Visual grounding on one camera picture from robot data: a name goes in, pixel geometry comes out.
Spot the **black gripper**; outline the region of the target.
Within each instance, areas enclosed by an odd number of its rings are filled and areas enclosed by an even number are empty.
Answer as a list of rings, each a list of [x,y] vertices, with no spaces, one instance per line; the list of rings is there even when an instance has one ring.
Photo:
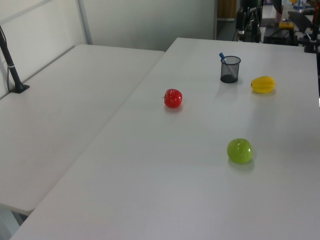
[[[236,13],[236,29],[238,31],[245,31],[245,41],[251,41],[251,24],[253,21],[255,24],[252,26],[252,41],[261,41],[260,22],[262,18],[262,0],[241,0],[240,8]]]

